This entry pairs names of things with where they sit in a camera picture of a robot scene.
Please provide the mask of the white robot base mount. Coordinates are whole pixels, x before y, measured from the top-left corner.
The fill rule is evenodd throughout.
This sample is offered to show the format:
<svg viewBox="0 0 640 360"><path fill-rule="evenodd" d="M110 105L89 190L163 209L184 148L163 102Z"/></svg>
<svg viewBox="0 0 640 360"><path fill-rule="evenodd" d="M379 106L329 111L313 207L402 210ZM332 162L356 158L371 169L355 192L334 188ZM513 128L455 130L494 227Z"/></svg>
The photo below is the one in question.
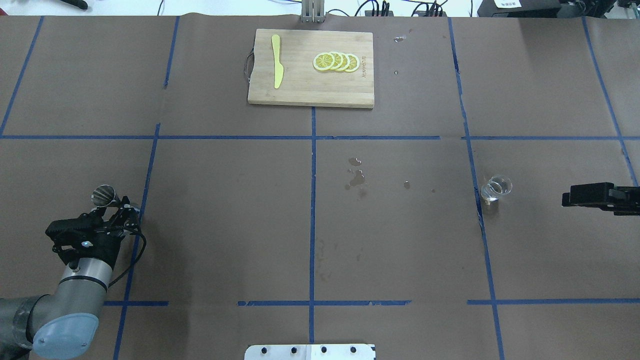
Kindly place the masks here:
<svg viewBox="0 0 640 360"><path fill-rule="evenodd" d="M245 360L376 360L374 344L256 344L249 346Z"/></svg>

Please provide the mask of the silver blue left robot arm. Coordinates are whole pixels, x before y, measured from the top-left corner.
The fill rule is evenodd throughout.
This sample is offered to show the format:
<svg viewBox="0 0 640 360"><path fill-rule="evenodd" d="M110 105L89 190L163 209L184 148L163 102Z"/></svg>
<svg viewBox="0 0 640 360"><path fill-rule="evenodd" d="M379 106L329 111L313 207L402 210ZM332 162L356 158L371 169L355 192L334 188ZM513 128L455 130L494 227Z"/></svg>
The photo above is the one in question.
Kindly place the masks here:
<svg viewBox="0 0 640 360"><path fill-rule="evenodd" d="M54 294L1 300L1 358L71 360L89 350L126 235L142 236L140 208L128 198L96 202L77 218L50 223L45 234L64 264Z"/></svg>

